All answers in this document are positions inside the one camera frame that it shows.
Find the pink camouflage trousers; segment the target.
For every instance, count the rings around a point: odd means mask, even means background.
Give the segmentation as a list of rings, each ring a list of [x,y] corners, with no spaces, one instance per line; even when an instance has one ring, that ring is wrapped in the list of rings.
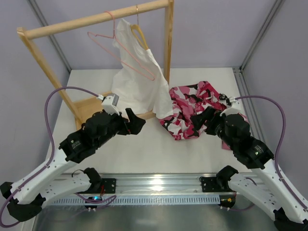
[[[173,114],[159,119],[160,124],[176,141],[197,139],[207,127],[196,128],[191,116],[201,114],[211,106],[223,111],[227,108],[227,96],[219,93],[208,81],[173,87],[169,90]]]

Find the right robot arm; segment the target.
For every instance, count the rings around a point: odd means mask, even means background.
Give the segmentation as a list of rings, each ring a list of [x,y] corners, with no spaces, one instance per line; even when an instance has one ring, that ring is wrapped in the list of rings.
[[[262,141],[251,136],[250,125],[240,114],[225,115],[213,107],[191,116],[195,128],[205,126],[208,135],[218,136],[235,158],[264,183],[269,192],[257,187],[231,166],[216,174],[218,185],[236,191],[262,209],[279,231],[308,229],[308,202],[295,199],[284,184],[286,176],[275,166],[274,155]]]

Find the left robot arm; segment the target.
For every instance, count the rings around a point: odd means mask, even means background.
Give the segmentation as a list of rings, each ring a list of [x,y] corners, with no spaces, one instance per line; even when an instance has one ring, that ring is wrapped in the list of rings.
[[[88,118],[81,129],[62,141],[49,160],[18,182],[4,182],[0,186],[5,207],[19,222],[32,219],[49,203],[73,193],[97,193],[102,184],[100,174],[87,168],[80,174],[56,182],[55,179],[68,169],[81,163],[115,135],[137,135],[146,121],[137,117],[130,108],[127,118],[96,112]]]

